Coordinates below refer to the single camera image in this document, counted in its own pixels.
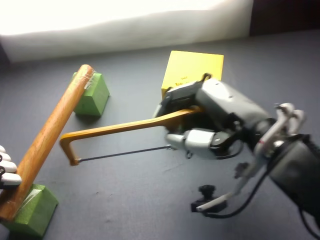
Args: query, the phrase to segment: green block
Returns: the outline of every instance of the green block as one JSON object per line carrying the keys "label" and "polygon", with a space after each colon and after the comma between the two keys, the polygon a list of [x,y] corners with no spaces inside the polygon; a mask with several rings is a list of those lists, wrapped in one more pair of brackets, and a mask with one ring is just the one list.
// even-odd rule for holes
{"label": "green block", "polygon": [[84,90],[80,101],[74,108],[79,115],[100,116],[104,112],[110,93],[101,73],[94,73],[88,87]]}
{"label": "green block", "polygon": [[57,205],[58,200],[47,187],[33,184],[14,220],[3,225],[11,233],[42,238]]}

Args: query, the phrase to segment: gray table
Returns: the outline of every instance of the gray table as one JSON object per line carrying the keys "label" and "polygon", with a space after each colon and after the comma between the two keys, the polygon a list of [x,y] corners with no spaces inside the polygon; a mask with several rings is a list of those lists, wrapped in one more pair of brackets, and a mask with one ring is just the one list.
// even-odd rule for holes
{"label": "gray table", "polygon": [[[73,72],[89,64],[105,77],[111,97],[103,116],[71,115],[63,132],[150,118],[161,100],[171,50],[224,55],[223,81],[275,116],[274,103],[292,102],[306,111],[303,132],[320,143],[320,31],[269,35],[130,52],[35,61],[0,73],[0,144],[18,163],[65,91]],[[82,157],[165,145],[161,127],[97,137],[75,143]],[[251,205],[231,219],[191,213],[197,188],[234,186],[234,167],[251,161],[245,150],[233,159],[185,159],[180,151],[159,150],[100,159],[71,167],[55,144],[35,183],[60,201],[45,240],[301,240],[312,239],[296,206],[266,180]],[[252,183],[230,203],[248,196]],[[1,239],[7,230],[0,229]]]}

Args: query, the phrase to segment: robotic arm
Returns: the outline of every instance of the robotic arm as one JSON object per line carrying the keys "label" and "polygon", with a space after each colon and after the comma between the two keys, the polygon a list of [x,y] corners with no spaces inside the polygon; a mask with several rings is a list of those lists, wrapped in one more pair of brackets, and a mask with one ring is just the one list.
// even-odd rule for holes
{"label": "robotic arm", "polygon": [[[320,227],[320,149],[309,135],[299,133],[305,121],[304,112],[295,109],[291,103],[284,103],[275,107],[277,119],[274,119],[226,83],[210,77],[206,73],[201,81],[167,90],[155,117],[195,106],[204,114],[187,119],[179,129],[169,131],[166,141],[174,149],[186,151],[187,158],[192,154],[231,158],[246,144],[254,161],[240,163],[235,168],[239,182],[220,197],[212,197],[214,186],[200,187],[204,197],[191,204],[192,211],[218,219],[232,217],[249,204],[263,179],[270,176],[298,206],[300,213],[305,211],[314,216]],[[240,194],[263,166],[266,166],[265,174],[240,209],[226,215],[213,214],[227,207],[227,201]]]}

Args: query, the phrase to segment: wooden dowel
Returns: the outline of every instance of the wooden dowel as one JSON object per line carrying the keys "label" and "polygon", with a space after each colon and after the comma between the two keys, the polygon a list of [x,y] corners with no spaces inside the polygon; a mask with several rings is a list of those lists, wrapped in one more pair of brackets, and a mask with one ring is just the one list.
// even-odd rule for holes
{"label": "wooden dowel", "polygon": [[82,65],[80,67],[50,117],[35,137],[17,168],[17,174],[21,176],[22,183],[16,189],[2,191],[0,195],[0,220],[12,221],[14,219],[93,74],[94,69],[91,66]]}
{"label": "wooden dowel", "polygon": [[87,129],[82,131],[69,132],[61,136],[60,146],[62,147],[62,150],[68,157],[70,161],[70,165],[76,166],[79,164],[79,158],[76,156],[75,152],[71,147],[70,143],[72,141],[93,138],[93,137],[98,137],[98,136],[103,136],[108,134],[127,132],[127,131],[138,130],[138,129],[152,128],[157,126],[164,126],[168,129],[170,128],[174,129],[175,127],[177,127],[177,125],[179,125],[179,123],[181,123],[184,116],[198,113],[198,112],[199,112],[199,109],[198,110],[183,109],[183,110],[176,111],[176,112],[163,115],[157,118],[92,128],[92,129]]}

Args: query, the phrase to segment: black knob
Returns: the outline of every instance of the black knob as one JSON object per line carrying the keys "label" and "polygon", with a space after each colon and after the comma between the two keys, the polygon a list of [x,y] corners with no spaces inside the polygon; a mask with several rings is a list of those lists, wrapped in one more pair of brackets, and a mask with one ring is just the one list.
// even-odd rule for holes
{"label": "black knob", "polygon": [[203,185],[200,186],[198,190],[203,195],[204,199],[210,200],[213,198],[216,187],[213,185]]}

